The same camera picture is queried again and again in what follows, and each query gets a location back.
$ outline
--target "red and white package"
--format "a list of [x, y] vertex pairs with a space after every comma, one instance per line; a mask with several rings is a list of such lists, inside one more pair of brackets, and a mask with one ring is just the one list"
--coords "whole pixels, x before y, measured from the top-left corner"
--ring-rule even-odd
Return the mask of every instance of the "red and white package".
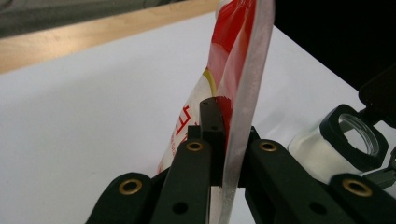
[[159, 172], [171, 165], [178, 145], [187, 139], [187, 127], [199, 124], [199, 103], [216, 96], [227, 136], [219, 222], [228, 223], [262, 82], [275, 4], [274, 0], [232, 0], [219, 5], [207, 67], [182, 108]]

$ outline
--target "gray floor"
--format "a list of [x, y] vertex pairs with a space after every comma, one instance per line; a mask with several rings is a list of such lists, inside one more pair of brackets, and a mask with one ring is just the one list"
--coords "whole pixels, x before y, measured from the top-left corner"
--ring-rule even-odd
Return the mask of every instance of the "gray floor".
[[180, 0], [0, 0], [0, 38]]

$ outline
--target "wooden strip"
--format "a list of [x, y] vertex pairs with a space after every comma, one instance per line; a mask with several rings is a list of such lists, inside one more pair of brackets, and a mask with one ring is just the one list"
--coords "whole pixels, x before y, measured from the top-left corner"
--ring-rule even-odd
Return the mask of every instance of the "wooden strip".
[[212, 12], [218, 1], [188, 0], [0, 39], [0, 74]]

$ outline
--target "brass ring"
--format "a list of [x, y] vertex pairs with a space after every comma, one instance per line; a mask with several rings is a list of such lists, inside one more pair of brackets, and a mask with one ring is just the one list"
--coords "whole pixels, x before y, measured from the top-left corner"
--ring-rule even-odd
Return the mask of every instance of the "brass ring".
[[189, 151], [199, 151], [204, 148], [204, 145], [202, 145], [202, 143], [199, 142], [190, 142], [187, 144], [186, 148]]
[[361, 197], [370, 197], [373, 195], [373, 191], [370, 187], [355, 179], [344, 179], [343, 186], [347, 191]]
[[[128, 184], [134, 184], [134, 187], [129, 189], [129, 188], [125, 188], [126, 185]], [[125, 180], [124, 182], [122, 182], [119, 186], [119, 192], [123, 195], [131, 195], [131, 194], [135, 194], [137, 193], [140, 189], [142, 189], [142, 181], [138, 180], [138, 179], [128, 179]]]
[[277, 151], [277, 146], [270, 142], [260, 142], [260, 149], [268, 152]]

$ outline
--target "white table surface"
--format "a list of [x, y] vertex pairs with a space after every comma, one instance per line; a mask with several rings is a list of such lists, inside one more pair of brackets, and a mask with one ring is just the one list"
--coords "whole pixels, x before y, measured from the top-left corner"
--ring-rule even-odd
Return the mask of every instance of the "white table surface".
[[[0, 222], [84, 223], [115, 177], [155, 176], [214, 23], [210, 13], [0, 76]], [[277, 29], [271, 41], [253, 121], [261, 138], [286, 146], [340, 104], [364, 108]], [[377, 127], [393, 148], [396, 131]], [[231, 223], [253, 223], [242, 190]]]

